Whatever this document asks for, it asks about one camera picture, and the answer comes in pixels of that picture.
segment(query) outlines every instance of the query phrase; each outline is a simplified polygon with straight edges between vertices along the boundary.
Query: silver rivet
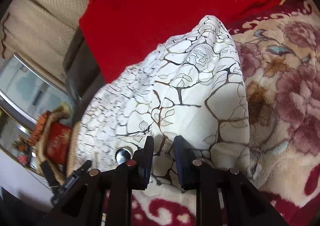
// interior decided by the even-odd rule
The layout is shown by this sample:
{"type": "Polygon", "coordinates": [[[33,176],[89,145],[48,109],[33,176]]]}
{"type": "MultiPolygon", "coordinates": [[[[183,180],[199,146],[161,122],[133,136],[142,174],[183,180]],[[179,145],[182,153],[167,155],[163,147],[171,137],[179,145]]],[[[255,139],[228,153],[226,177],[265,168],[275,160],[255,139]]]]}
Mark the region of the silver rivet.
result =
{"type": "Polygon", "coordinates": [[[192,163],[196,166],[202,165],[202,161],[200,159],[195,159],[192,161],[192,163]]]}
{"type": "Polygon", "coordinates": [[[99,174],[99,170],[98,169],[91,169],[89,172],[89,175],[91,176],[96,176],[97,174],[99,174]]]}
{"type": "Polygon", "coordinates": [[[127,161],[125,164],[126,164],[127,166],[134,166],[136,163],[137,163],[137,162],[136,162],[134,159],[131,159],[131,160],[127,161]]]}
{"type": "Polygon", "coordinates": [[[239,169],[238,168],[236,168],[236,167],[232,167],[232,168],[230,168],[230,173],[232,173],[232,174],[239,174],[239,169]]]}

